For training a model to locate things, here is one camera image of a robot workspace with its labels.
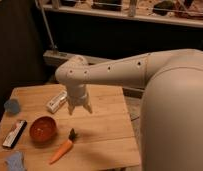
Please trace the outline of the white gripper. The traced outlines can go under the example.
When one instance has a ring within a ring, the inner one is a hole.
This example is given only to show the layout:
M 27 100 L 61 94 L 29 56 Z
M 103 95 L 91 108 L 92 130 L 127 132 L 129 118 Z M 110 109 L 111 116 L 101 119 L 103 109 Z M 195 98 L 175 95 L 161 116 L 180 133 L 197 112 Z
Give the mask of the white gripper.
M 88 91 L 85 84 L 67 85 L 66 89 L 69 115 L 73 114 L 76 106 L 83 106 L 90 114 L 93 113 L 92 106 L 88 103 Z

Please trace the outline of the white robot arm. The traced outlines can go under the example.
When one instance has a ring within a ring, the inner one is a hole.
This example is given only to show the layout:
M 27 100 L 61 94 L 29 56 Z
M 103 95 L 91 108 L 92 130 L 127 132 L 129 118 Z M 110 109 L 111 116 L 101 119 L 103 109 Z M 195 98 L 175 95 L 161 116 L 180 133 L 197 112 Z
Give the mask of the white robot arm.
M 150 52 L 95 65 L 76 55 L 55 76 L 70 110 L 88 105 L 88 84 L 142 88 L 142 171 L 203 171 L 203 51 Z

